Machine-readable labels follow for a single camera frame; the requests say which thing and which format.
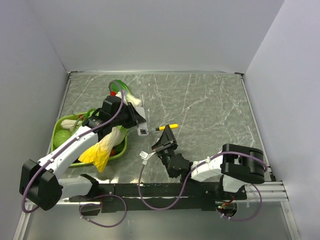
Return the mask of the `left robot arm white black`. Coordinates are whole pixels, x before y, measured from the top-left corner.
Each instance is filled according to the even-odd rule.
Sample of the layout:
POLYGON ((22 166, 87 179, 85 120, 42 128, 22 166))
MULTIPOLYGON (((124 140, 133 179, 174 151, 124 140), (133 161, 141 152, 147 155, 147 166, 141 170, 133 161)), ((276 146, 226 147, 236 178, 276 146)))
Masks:
POLYGON ((21 171, 19 192, 21 204, 30 200, 47 211, 61 199, 82 196, 87 201, 99 195, 99 183, 87 174, 62 178, 66 169, 87 149, 111 133, 113 127, 136 127, 142 136, 147 132, 145 110, 141 106, 123 103, 118 96, 107 96, 102 106, 87 118, 78 130, 53 152, 38 161, 27 160, 21 171))

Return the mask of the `white remote control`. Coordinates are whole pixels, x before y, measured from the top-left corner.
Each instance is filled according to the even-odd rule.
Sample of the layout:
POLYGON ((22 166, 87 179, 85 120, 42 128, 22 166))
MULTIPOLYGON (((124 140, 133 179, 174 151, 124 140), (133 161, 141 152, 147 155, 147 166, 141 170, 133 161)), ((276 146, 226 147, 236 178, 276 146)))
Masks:
POLYGON ((137 125, 137 134, 140 137, 146 137, 149 135, 148 125, 147 125, 147 119, 145 114, 145 109, 142 106, 137 106, 135 108, 137 113, 143 118, 143 120, 138 121, 137 125))

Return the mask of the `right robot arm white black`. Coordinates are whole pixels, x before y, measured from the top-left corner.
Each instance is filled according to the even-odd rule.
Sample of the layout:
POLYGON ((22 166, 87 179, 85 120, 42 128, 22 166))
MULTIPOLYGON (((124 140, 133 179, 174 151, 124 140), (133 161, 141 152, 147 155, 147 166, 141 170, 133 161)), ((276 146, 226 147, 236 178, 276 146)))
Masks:
POLYGON ((161 159, 170 178, 204 182, 219 176, 221 185, 218 193, 223 199, 230 199, 244 184, 259 185, 265 182, 268 167, 260 149, 227 143, 214 156, 189 161, 182 154, 175 153, 178 143, 171 125, 156 130, 162 134, 151 149, 161 159))

